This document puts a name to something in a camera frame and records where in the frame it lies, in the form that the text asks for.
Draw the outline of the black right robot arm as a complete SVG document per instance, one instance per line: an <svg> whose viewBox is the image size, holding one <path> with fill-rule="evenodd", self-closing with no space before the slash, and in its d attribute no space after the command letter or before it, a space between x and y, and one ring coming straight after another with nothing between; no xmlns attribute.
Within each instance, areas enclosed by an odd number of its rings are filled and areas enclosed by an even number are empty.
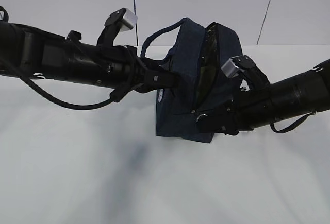
<svg viewBox="0 0 330 224"><path fill-rule="evenodd" d="M306 119L329 110L329 61L285 80L239 91L232 100L197 120L201 133L237 135L270 126L275 133L292 131Z"/></svg>

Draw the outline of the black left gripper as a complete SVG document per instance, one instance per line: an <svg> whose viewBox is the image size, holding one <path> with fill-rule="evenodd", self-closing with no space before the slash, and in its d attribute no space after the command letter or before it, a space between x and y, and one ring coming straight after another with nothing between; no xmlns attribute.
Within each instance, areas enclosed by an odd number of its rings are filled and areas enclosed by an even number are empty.
<svg viewBox="0 0 330 224"><path fill-rule="evenodd" d="M166 70L161 60L139 58L134 46L96 48L97 76L95 85L127 94L130 91L148 93L157 89L170 89L179 85L178 73Z"/></svg>

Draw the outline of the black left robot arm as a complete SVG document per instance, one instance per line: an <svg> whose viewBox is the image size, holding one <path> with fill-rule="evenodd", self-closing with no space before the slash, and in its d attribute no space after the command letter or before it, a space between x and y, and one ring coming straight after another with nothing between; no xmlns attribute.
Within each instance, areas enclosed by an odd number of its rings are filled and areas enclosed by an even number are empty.
<svg viewBox="0 0 330 224"><path fill-rule="evenodd" d="M31 79L58 81L147 93L178 86L177 73L139 57L133 46L114 45L118 33L134 28L137 17L127 8L106 20L95 45L81 41L81 33L57 35L36 27L12 23L1 9L1 57Z"/></svg>

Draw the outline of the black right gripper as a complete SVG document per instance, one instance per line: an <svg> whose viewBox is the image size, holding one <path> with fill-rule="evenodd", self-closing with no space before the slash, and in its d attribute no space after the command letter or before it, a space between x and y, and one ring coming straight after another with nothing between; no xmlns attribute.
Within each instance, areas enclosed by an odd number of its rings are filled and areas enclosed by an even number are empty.
<svg viewBox="0 0 330 224"><path fill-rule="evenodd" d="M272 114L270 90L242 91L226 106L199 114L196 125L199 133L237 135L240 131L269 125L273 121Z"/></svg>

